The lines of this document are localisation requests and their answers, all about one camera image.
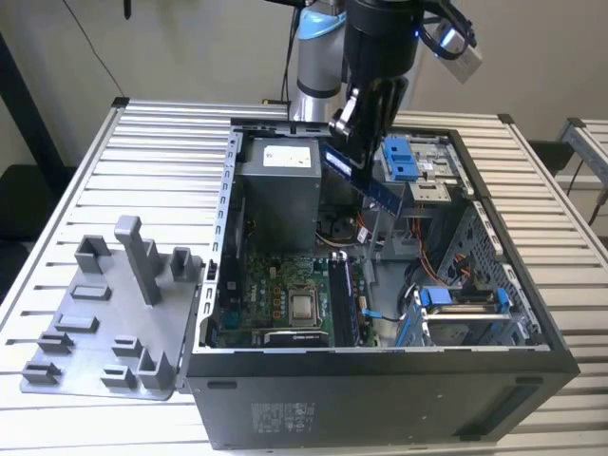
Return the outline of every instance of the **metal chassis frame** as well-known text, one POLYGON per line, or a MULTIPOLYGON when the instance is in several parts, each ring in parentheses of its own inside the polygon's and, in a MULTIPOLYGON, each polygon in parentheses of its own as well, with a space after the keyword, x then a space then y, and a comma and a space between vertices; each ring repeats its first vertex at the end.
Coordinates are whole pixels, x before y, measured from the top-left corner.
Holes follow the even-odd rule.
MULTIPOLYGON (((238 120, 233 120, 233 125, 238 125, 238 120)), ((242 124, 245 128, 233 127, 232 136, 229 137, 229 150, 234 150, 231 144, 243 141, 242 134, 255 135, 259 132, 260 136, 273 136, 273 130, 280 130, 279 136, 290 137, 315 137, 323 138, 323 132, 311 134, 306 131, 317 129, 317 124, 291 123, 287 121, 267 121, 267 120, 247 120, 242 124)), ((497 373, 513 373, 519 375, 517 382, 525 385, 532 382, 535 385, 530 388, 538 388, 536 392, 527 397, 522 397, 521 403, 509 410, 501 421, 494 423, 492 428, 484 429, 478 425, 464 427, 455 436, 446 436, 442 441, 453 441, 454 438, 461 441, 497 440, 505 435, 511 428, 521 421, 530 412, 536 409, 546 399, 554 395, 568 381, 573 379, 578 373, 578 365, 567 349, 555 322, 546 309, 542 296, 536 288, 530 274, 523 266, 513 241, 508 234, 503 219, 498 214, 494 203, 491 200, 489 191, 471 159, 468 151, 456 130, 446 130, 441 128, 408 128, 394 127, 393 132, 412 132, 419 131, 432 134, 448 135, 459 155, 461 163, 467 172, 470 181, 473 183, 475 196, 483 206, 485 213, 492 222, 494 229, 501 244, 504 247, 504 255, 512 264, 520 283, 522 284, 537 318, 541 324, 542 332, 549 344, 551 351, 526 351, 518 348, 505 347, 503 351, 492 347, 490 350, 449 350, 429 351, 428 349, 404 348, 402 351, 393 349, 330 349, 330 350, 293 350, 293 349, 274 349, 274 350, 225 350, 225 349, 199 349, 195 347, 189 356, 186 381, 194 392, 195 398, 205 402, 205 397, 201 396, 205 385, 216 382, 233 385, 236 388, 238 379, 251 379, 256 377, 273 379, 278 389, 285 389, 285 382, 290 382, 290 377, 318 377, 318 376, 386 376, 396 375, 397 377, 410 378, 410 376, 420 375, 449 375, 458 373, 459 375, 470 376, 471 381, 475 381, 478 375, 497 373)), ((212 310, 199 311, 199 319, 210 315, 212 310)), ((194 341, 199 340, 196 334, 194 341)), ((191 346, 192 334, 186 343, 191 346)), ((370 391, 374 390, 370 382, 370 391)), ((498 411, 488 411, 488 417, 494 416, 498 411)), ((203 420, 209 419, 209 415, 203 413, 203 420)))

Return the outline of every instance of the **metal table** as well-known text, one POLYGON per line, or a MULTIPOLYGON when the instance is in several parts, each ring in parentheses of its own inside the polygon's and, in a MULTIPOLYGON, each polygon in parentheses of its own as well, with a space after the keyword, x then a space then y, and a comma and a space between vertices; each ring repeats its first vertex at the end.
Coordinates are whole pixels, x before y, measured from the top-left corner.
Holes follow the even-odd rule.
POLYGON ((603 187, 608 187, 608 121, 568 119, 559 141, 572 145, 603 187))
MULTIPOLYGON (((75 272, 82 235, 111 242, 118 215, 139 215, 161 252, 205 252, 212 180, 231 117, 283 107, 131 101, 114 107, 0 307, 0 448, 30 454, 211 451, 190 395, 166 403, 23 394, 17 374, 75 272)), ((496 446, 294 450, 290 454, 605 455, 608 452, 608 254, 513 124, 497 116, 404 112, 402 125, 457 128, 579 361, 581 375, 496 446)))

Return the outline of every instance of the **white wall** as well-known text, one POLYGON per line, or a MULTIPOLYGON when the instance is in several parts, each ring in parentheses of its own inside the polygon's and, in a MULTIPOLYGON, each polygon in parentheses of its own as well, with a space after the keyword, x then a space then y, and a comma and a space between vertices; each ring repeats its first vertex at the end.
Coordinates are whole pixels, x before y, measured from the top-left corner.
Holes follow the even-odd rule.
POLYGON ((411 108, 511 114, 529 139, 608 119, 606 0, 460 0, 484 64, 461 85, 425 49, 411 108))
MULTIPOLYGON (((120 0, 68 3, 129 97, 258 103, 279 96, 287 7, 138 0, 125 21, 120 0)), ((57 148, 78 162, 117 89, 60 0, 0 0, 0 29, 57 148)))
MULTIPOLYGON (((289 8, 262 0, 137 0, 125 21, 120 0, 68 2, 127 96, 278 98, 289 8)), ((607 0, 455 3, 474 23, 484 64, 460 85, 423 50, 411 108, 508 112, 534 139, 554 139, 569 116, 608 119, 607 0)), ((77 163, 116 88, 60 0, 0 0, 0 29, 58 149, 77 163)), ((292 83, 296 62, 295 54, 292 83)), ((3 108, 0 134, 9 146, 0 165, 31 161, 3 108)), ((583 200, 587 211, 593 202, 583 200)))

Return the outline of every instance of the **robotic arm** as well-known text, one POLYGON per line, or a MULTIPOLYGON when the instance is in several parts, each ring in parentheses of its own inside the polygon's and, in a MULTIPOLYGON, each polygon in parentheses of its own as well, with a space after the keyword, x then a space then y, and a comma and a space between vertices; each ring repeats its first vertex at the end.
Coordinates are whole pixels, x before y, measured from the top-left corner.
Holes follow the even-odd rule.
MULTIPOLYGON (((268 0, 296 8, 316 0, 268 0)), ((437 57, 453 61, 475 47, 471 23, 450 0, 320 0, 334 12, 346 6, 344 54, 349 67, 347 102, 330 120, 334 145, 358 178, 371 175, 373 156, 392 125, 408 88, 403 76, 414 62, 418 41, 437 57), (426 25, 440 24, 445 36, 461 41, 447 47, 426 25)))

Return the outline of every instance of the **gray 3d printed holder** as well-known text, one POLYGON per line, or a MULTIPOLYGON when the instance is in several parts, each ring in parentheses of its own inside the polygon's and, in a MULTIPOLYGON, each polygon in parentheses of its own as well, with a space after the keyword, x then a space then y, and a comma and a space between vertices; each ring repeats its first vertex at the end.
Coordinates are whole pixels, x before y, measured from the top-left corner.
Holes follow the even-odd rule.
POLYGON ((141 227, 120 217, 124 252, 83 237, 79 269, 22 371, 23 392, 169 398, 203 265, 187 248, 160 255, 141 227))

